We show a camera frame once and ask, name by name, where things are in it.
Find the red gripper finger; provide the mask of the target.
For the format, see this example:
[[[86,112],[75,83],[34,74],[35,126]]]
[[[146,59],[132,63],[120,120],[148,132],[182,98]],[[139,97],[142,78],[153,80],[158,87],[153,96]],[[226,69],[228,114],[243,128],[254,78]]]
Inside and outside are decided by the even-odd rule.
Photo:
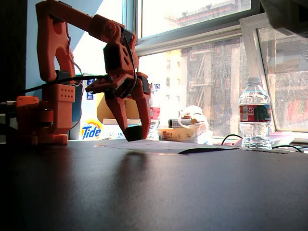
[[[125,100],[120,97],[116,97],[113,92],[106,92],[105,101],[120,126],[125,138],[128,139],[126,131],[128,121],[126,116]]]
[[[132,98],[137,104],[141,126],[131,127],[132,140],[146,139],[149,133],[151,116],[150,116],[150,95],[132,93]]]

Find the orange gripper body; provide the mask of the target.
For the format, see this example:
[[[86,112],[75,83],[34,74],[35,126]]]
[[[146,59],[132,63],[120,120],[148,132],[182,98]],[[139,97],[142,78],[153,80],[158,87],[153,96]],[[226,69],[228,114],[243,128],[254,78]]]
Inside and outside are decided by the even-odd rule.
[[[120,74],[116,76],[104,76],[104,93],[113,92],[116,97],[121,99],[132,99],[132,93],[142,93],[150,95],[150,84],[148,76],[142,72],[136,72],[132,75]]]

